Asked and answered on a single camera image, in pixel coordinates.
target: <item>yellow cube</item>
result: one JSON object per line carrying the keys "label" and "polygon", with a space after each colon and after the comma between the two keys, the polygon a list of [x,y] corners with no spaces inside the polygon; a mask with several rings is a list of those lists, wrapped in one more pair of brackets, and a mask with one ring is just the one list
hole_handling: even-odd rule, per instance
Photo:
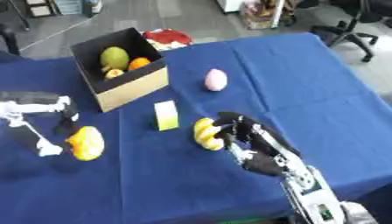
{"label": "yellow cube", "polygon": [[179,115],[174,101],[162,101],[154,104],[159,130],[172,130],[179,127]]}

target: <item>blue tablecloth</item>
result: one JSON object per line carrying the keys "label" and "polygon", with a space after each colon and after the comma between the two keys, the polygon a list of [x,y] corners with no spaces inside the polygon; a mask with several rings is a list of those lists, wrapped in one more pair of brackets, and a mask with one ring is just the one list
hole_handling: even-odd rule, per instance
{"label": "blue tablecloth", "polygon": [[[392,180],[392,110],[311,34],[245,38],[164,53],[169,87],[106,114],[71,59],[0,65],[2,90],[71,95],[81,124],[104,134],[96,161],[38,158],[1,132],[1,223],[210,223],[290,211],[278,179],[202,150],[193,123],[236,111],[274,126],[318,167],[342,200]],[[228,75],[207,92],[211,68]],[[174,100],[180,128],[159,132],[153,104]],[[48,117],[32,119],[49,127]],[[49,129],[44,133],[51,136]]]}

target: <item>pink ball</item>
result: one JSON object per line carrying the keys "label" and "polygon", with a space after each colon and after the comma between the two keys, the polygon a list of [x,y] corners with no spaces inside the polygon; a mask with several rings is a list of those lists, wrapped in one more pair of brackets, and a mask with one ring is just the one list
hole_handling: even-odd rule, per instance
{"label": "pink ball", "polygon": [[228,76],[219,69],[211,69],[206,75],[205,84],[211,91],[221,91],[228,84]]}

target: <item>cardboard box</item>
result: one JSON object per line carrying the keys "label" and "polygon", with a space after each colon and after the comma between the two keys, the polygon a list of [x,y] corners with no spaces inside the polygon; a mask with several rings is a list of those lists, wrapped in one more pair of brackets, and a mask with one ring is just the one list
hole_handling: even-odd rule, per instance
{"label": "cardboard box", "polygon": [[[114,79],[104,80],[105,74],[101,71],[100,55],[111,46],[118,46],[127,51],[130,61],[137,57],[145,57],[151,63]],[[165,59],[135,28],[73,45],[72,52],[81,75],[103,112],[134,101],[169,84]]]}

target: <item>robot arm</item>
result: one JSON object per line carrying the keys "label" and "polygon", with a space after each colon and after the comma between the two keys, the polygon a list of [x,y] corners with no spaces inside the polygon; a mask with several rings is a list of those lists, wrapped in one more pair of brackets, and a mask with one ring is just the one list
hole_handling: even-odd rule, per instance
{"label": "robot arm", "polygon": [[63,147],[50,143],[25,121],[24,114],[35,113],[61,113],[60,126],[67,125],[66,127],[73,134],[67,139],[67,142],[73,144],[73,147],[83,147],[82,152],[73,149],[75,156],[96,158],[96,155],[100,155],[103,151],[102,136],[96,129],[89,127],[83,131],[77,131],[74,127],[79,114],[70,97],[39,92],[0,92],[0,119],[8,122],[11,131],[18,140],[30,148],[36,149],[41,157],[59,155],[64,150]]}
{"label": "robot arm", "polygon": [[[353,216],[344,210],[346,202],[338,201],[321,173],[304,164],[299,152],[274,130],[244,115],[222,112],[219,116],[213,125],[225,127],[215,137],[224,140],[227,149],[244,169],[280,177],[282,188],[302,223],[359,223],[352,222]],[[250,144],[250,149],[241,148],[235,140]],[[376,223],[369,213],[365,216],[371,220],[369,223]]]}

